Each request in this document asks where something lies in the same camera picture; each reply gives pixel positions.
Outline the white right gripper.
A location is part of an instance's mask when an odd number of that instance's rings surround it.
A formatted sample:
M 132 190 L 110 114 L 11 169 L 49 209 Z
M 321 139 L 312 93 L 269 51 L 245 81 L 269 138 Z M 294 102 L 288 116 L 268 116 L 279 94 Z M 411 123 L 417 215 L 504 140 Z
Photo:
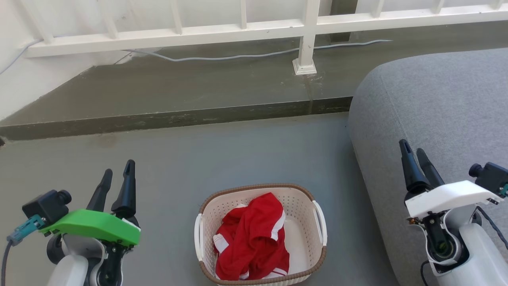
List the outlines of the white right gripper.
M 474 203 L 488 204 L 503 202 L 499 195 L 470 181 L 445 184 L 443 178 L 422 148 L 417 149 L 417 161 L 406 139 L 399 141 L 401 163 L 407 196 L 415 196 L 405 201 L 409 217 L 423 219 L 429 213 L 441 213 Z

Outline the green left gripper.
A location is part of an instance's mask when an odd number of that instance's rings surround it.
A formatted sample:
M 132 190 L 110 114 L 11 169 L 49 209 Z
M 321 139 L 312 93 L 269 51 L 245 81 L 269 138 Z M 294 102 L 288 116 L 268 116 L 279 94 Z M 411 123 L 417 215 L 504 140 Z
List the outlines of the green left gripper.
M 139 244 L 141 229 L 130 222 L 137 222 L 135 161 L 129 160 L 123 171 L 120 193 L 114 201 L 111 212 L 103 213 L 107 194 L 111 188 L 113 172 L 107 169 L 92 195 L 87 209 L 78 209 L 63 216 L 50 226 L 40 229 L 40 233 L 56 232 L 90 237 L 123 246 Z

